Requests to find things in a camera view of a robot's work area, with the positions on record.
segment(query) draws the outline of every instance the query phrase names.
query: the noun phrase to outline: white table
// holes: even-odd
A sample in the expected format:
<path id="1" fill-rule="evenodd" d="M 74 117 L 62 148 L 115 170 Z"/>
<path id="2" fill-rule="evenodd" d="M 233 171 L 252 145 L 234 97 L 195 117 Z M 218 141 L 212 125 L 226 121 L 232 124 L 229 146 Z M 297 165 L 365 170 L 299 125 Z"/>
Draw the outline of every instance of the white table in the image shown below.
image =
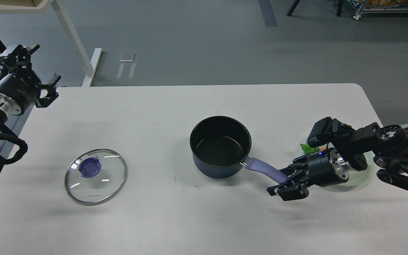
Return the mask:
<path id="1" fill-rule="evenodd" d="M 346 192 L 311 187 L 283 202 L 275 183 L 242 169 L 204 176 L 191 129 L 226 115 L 251 133 L 251 156 L 282 168 L 313 124 L 379 122 L 356 84 L 60 88 L 20 137 L 29 151 L 0 175 L 0 254 L 406 254 L 408 192 L 369 181 Z M 128 177 L 106 203 L 83 206 L 63 187 L 80 154 L 110 148 Z"/>

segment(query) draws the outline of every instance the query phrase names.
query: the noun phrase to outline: glass lid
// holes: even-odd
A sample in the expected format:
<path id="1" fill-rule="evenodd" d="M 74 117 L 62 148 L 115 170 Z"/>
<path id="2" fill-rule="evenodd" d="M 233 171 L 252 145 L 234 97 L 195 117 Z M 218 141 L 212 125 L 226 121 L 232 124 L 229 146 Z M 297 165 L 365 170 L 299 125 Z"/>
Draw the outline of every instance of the glass lid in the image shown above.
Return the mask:
<path id="1" fill-rule="evenodd" d="M 127 167 L 121 155 L 109 149 L 86 152 L 69 166 L 64 188 L 83 205 L 105 202 L 122 186 Z"/>

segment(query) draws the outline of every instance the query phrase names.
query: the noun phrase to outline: black cable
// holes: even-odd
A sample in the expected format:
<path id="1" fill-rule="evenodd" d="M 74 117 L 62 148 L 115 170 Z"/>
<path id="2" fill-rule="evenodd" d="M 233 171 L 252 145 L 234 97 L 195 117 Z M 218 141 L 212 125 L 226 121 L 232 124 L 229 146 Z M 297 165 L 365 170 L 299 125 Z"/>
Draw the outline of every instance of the black cable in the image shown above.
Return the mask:
<path id="1" fill-rule="evenodd" d="M 25 141 L 21 140 L 15 135 L 0 133 L 0 140 L 7 140 L 8 142 L 18 145 L 18 150 L 17 152 L 15 152 L 13 157 L 9 159 L 0 159 L 0 165 L 9 165 L 15 163 L 20 160 L 28 151 L 28 144 L 26 144 Z"/>

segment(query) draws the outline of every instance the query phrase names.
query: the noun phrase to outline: blue lid knob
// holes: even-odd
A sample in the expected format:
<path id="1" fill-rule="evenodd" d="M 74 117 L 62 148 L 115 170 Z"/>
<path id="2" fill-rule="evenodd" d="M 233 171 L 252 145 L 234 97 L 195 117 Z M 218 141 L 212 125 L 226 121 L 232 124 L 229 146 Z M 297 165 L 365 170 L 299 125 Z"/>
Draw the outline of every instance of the blue lid knob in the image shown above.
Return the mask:
<path id="1" fill-rule="evenodd" d="M 96 176 L 101 169 L 102 164 L 97 158 L 86 158 L 78 167 L 78 171 L 80 171 L 81 177 L 84 178 L 91 178 Z"/>

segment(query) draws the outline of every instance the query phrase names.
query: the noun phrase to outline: green leaf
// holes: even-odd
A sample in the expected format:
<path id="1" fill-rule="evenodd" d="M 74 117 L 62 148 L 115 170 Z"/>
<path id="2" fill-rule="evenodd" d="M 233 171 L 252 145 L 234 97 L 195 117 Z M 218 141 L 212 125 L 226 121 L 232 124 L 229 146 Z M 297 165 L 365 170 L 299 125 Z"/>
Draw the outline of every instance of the green leaf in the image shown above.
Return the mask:
<path id="1" fill-rule="evenodd" d="M 309 145 L 302 144 L 302 143 L 300 144 L 300 147 L 301 147 L 301 150 L 303 150 L 304 154 L 319 152 L 319 147 L 311 148 Z"/>

